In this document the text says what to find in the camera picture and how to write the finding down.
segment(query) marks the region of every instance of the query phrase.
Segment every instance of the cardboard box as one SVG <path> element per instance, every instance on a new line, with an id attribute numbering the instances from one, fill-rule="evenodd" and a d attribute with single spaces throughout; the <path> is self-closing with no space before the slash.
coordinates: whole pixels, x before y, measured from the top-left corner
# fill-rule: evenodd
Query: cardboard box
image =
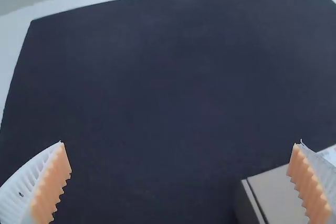
<path id="1" fill-rule="evenodd" d="M 336 166 L 336 145 L 319 152 Z M 288 165 L 240 182 L 234 208 L 240 224 L 307 224 L 299 192 L 286 175 Z"/>

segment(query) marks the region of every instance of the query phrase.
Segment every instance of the beige box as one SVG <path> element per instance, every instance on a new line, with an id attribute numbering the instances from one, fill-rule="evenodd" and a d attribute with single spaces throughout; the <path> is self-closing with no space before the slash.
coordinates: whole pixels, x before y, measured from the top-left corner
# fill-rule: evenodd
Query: beige box
<path id="1" fill-rule="evenodd" d="M 299 192 L 286 175 L 288 165 L 241 181 L 235 211 L 241 224 L 307 224 Z"/>

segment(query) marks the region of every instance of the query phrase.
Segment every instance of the black carpet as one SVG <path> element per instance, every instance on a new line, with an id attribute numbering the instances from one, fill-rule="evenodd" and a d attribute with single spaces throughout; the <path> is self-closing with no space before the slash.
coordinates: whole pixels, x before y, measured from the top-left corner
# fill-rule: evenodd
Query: black carpet
<path id="1" fill-rule="evenodd" d="M 236 223 L 240 179 L 335 137 L 330 0 L 120 0 L 32 21 L 0 182 L 62 140 L 55 223 Z"/>

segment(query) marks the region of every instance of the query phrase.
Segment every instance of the dark gray mat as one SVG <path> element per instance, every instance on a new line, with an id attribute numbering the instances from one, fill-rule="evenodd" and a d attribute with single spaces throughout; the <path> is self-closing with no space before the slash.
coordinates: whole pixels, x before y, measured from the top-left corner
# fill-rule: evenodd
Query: dark gray mat
<path id="1" fill-rule="evenodd" d="M 235 223 L 234 188 L 335 141 L 330 0 L 120 0 L 31 23 L 0 182 L 52 143 L 55 223 Z"/>

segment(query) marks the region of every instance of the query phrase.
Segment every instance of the orange serrated pad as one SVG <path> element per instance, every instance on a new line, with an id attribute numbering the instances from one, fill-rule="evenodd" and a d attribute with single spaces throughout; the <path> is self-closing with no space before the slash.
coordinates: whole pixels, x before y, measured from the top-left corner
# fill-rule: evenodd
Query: orange serrated pad
<path id="1" fill-rule="evenodd" d="M 303 200 L 302 206 L 306 208 L 306 215 L 310 219 L 309 223 L 327 223 L 332 212 L 331 207 L 313 168 L 297 144 L 293 146 L 287 175 L 295 184 L 295 190 L 299 191 L 299 197 Z"/>
<path id="2" fill-rule="evenodd" d="M 37 224 L 47 224 L 54 220 L 53 212 L 57 211 L 59 196 L 64 193 L 62 188 L 66 186 L 66 180 L 71 174 L 64 143 L 57 147 L 50 158 L 30 205 L 31 216 Z"/>

